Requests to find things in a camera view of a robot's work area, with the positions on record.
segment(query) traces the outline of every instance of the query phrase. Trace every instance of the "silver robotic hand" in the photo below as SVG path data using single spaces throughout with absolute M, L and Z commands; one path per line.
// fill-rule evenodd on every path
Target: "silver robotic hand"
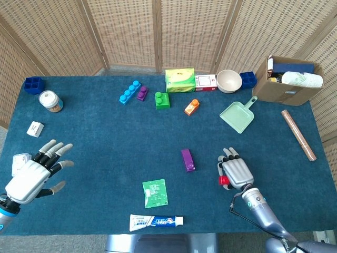
M 266 241 L 267 253 L 337 252 L 335 245 L 322 244 L 315 241 L 298 242 L 296 238 L 288 233 L 282 226 L 259 189 L 253 187 L 253 175 L 239 154 L 233 148 L 223 149 L 223 151 L 226 156 L 219 156 L 217 164 L 220 182 L 222 182 L 226 190 L 236 188 L 241 191 L 234 195 L 230 205 L 230 212 L 254 224 L 274 237 Z M 259 224 L 252 222 L 234 210 L 235 199 L 240 196 L 252 211 Z
M 6 193 L 0 196 L 0 234 L 20 212 L 20 205 L 28 204 L 35 198 L 54 195 L 65 186 L 65 181 L 62 181 L 49 189 L 42 189 L 51 176 L 66 166 L 74 165 L 72 161 L 55 164 L 73 146 L 55 143 L 56 140 L 51 140 L 45 144 L 5 187 Z

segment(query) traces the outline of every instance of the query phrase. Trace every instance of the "dustpan handle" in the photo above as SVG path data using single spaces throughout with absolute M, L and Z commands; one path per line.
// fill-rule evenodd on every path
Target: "dustpan handle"
M 257 96 L 253 96 L 253 97 L 248 101 L 248 103 L 244 105 L 244 107 L 245 107 L 246 109 L 248 109 L 249 107 L 252 106 L 253 103 L 256 102 L 256 100 L 257 100 Z

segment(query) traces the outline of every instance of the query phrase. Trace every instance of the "table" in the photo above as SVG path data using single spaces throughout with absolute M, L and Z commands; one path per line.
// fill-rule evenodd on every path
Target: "table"
M 44 77 L 46 89 L 64 101 L 50 113 L 21 90 L 0 158 L 0 187 L 11 179 L 12 157 L 31 154 L 50 139 L 73 143 L 63 160 L 73 160 L 47 183 L 66 180 L 54 196 L 22 206 L 7 235 L 129 233 L 130 214 L 184 216 L 184 226 L 146 228 L 136 233 L 257 231 L 229 214 L 236 191 L 218 185 L 217 157 L 234 147 L 246 161 L 279 220 L 289 231 L 337 227 L 337 193 L 309 103 L 285 106 L 257 101 L 255 119 L 238 134 L 219 117 L 232 102 L 246 103 L 251 90 L 170 94 L 171 108 L 156 110 L 154 93 L 165 90 L 164 76 Z M 139 80 L 150 91 L 144 102 L 119 103 L 124 90 Z M 184 108 L 197 98 L 190 117 Z M 311 145 L 310 162 L 281 111 L 287 109 Z M 32 121 L 45 126 L 39 138 L 26 134 Z M 196 171 L 187 173 L 181 150 L 191 151 Z M 165 179 L 168 205 L 144 208 L 142 182 Z M 236 210 L 254 219 L 243 201 Z

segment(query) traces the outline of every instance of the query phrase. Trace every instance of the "green tissue box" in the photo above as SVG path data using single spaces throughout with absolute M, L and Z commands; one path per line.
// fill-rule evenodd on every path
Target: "green tissue box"
M 165 70 L 166 92 L 195 91 L 194 69 Z

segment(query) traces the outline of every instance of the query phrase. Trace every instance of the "white box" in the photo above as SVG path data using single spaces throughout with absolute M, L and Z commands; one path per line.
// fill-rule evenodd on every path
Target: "white box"
M 30 159 L 32 155 L 28 153 L 16 154 L 13 156 L 12 177 L 15 176 Z
M 39 137 L 42 129 L 43 125 L 41 123 L 33 121 L 31 126 L 27 130 L 27 134 L 34 137 Z
M 214 91 L 217 89 L 215 75 L 196 75 L 195 91 Z

